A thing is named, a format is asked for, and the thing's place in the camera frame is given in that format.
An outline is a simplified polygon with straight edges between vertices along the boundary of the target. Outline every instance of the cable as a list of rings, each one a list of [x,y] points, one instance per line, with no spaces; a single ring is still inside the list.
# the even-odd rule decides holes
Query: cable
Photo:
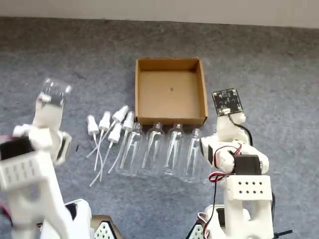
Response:
[[[1,208],[0,214],[3,215],[4,217],[6,217],[7,219],[9,219],[10,224],[13,227],[12,217],[11,217],[11,214],[9,213],[9,210],[6,207],[6,205],[4,203],[0,203],[0,208]]]
[[[243,129],[248,134],[248,136],[249,136],[249,144],[250,144],[250,146],[253,146],[253,137],[251,136],[251,133],[250,133],[249,129],[246,128],[245,126],[242,126],[241,124],[235,123],[233,121],[232,117],[230,116],[230,114],[228,114],[228,117],[229,117],[229,120],[232,122],[233,125]]]
[[[115,165],[116,165],[117,162],[119,161],[120,156],[122,155],[122,151],[123,151],[123,149],[124,149],[125,142],[126,142],[126,138],[127,138],[128,134],[129,134],[129,131],[126,130],[126,131],[125,131],[125,134],[124,134],[124,137],[123,137],[123,141],[122,141],[121,147],[120,147],[119,154],[118,154],[118,156],[116,157],[116,159],[115,159],[115,161],[114,161],[112,167],[111,167],[110,170],[108,171],[108,174],[112,172],[113,168],[115,167]]]
[[[103,135],[102,139],[101,139],[101,143],[103,142],[103,140],[106,138],[106,136],[108,135],[108,133],[111,131],[111,129],[113,128],[113,126],[116,124],[117,122],[116,121],[113,121],[110,128],[106,131],[106,133]],[[90,157],[94,152],[95,150],[98,149],[98,146],[96,145],[95,148],[86,156],[87,158]]]
[[[214,210],[215,210],[215,201],[216,201],[216,190],[217,190],[218,177],[219,177],[219,175],[216,175],[215,188],[214,188],[214,197],[213,197],[213,211],[212,211],[211,216],[210,216],[209,220],[207,221],[207,223],[205,224],[204,229],[203,229],[204,239],[208,239],[207,236],[206,236],[206,230],[207,230],[208,224],[210,223],[211,219],[213,218],[213,214],[214,214]]]
[[[202,213],[202,212],[197,213],[197,219],[203,222],[204,224],[207,223],[206,217],[207,217],[206,213]]]
[[[107,153],[106,153],[106,155],[105,155],[105,158],[104,158],[104,160],[103,160],[103,163],[101,164],[101,169],[100,169],[99,173],[96,175],[96,177],[94,178],[94,180],[92,181],[92,183],[89,185],[89,187],[92,187],[92,185],[93,185],[93,184],[95,183],[95,181],[99,178],[99,176],[102,175],[102,173],[103,173],[103,167],[104,167],[104,164],[105,164],[105,162],[106,162],[106,159],[107,159],[108,156],[109,156],[109,153],[110,153],[110,150],[111,150],[112,145],[113,145],[113,143],[110,142],[109,149],[108,149],[108,151],[107,151]]]
[[[271,216],[272,216],[272,218],[273,218],[273,223],[274,223],[276,197],[275,197],[274,192],[271,192],[271,195],[272,195],[272,197],[273,197],[273,202],[271,203]]]

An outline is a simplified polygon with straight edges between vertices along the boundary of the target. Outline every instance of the clear plastic bottle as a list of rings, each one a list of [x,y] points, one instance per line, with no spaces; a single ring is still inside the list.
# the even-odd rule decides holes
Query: clear plastic bottle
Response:
[[[122,160],[118,163],[116,172],[134,176],[137,172],[137,158],[143,140],[142,125],[135,123],[131,132]]]
[[[156,174],[159,166],[159,152],[164,141],[165,133],[162,130],[162,123],[157,122],[153,128],[147,132],[147,147],[142,160],[139,174],[152,175]]]
[[[178,175],[179,173],[179,156],[184,138],[183,125],[176,123],[169,133],[169,142],[166,159],[163,166],[164,174]]]
[[[182,180],[185,182],[200,181],[200,164],[198,163],[199,154],[199,129],[195,128],[192,132],[191,139],[188,144],[187,161],[183,169]]]

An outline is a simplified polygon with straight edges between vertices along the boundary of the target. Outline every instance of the white plastic bracket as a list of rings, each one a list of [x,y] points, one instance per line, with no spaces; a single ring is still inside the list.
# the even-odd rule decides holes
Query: white plastic bracket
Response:
[[[94,239],[116,239],[116,236],[114,235],[109,223],[101,222],[95,231]]]

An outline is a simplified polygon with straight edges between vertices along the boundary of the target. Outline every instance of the black wire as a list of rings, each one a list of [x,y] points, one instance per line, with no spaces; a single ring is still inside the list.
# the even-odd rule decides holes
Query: black wire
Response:
[[[276,197],[274,192],[271,192],[272,197],[273,197],[273,202],[271,203],[271,216],[273,218],[273,223],[274,223],[274,217],[275,217],[275,206],[276,206]]]
[[[232,117],[230,116],[230,114],[228,114],[228,117],[229,117],[229,120],[232,122],[233,125],[235,125],[235,126],[241,128],[241,129],[245,130],[245,132],[246,132],[246,133],[248,134],[248,136],[249,136],[249,144],[250,144],[250,146],[253,146],[253,137],[251,136],[251,133],[250,133],[249,129],[246,128],[245,126],[242,126],[241,124],[235,123],[235,122],[233,121]]]
[[[1,215],[6,217],[10,221],[11,226],[13,227],[12,218],[10,217],[10,215],[6,212],[6,210],[4,208],[2,208]]]
[[[215,181],[214,196],[213,196],[213,212],[211,213],[211,216],[210,216],[209,220],[207,221],[206,225],[204,226],[204,230],[203,230],[204,236],[205,236],[205,233],[206,233],[206,228],[207,228],[208,224],[210,223],[211,219],[213,218],[213,214],[214,214],[214,210],[215,210],[215,201],[216,201],[217,179],[218,179],[219,176],[220,175],[217,175],[216,178],[215,178],[216,181]]]

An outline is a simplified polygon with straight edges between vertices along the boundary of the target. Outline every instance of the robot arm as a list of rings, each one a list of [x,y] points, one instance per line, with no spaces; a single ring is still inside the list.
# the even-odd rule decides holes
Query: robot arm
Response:
[[[224,173],[229,174],[234,171],[234,154],[237,150],[238,154],[258,156],[262,174],[269,170],[268,157],[243,141],[220,142],[216,137],[211,136],[202,138],[200,142],[204,157],[213,167]]]
[[[71,136],[59,130],[70,86],[46,80],[35,107],[32,125],[17,126],[13,139],[0,145],[0,188],[8,194],[14,239],[32,239],[35,224],[45,218],[56,238],[91,239],[91,210],[84,200],[73,202],[73,213],[65,207],[54,165],[65,161]],[[36,201],[26,188],[39,190]],[[42,238],[51,238],[51,234]]]

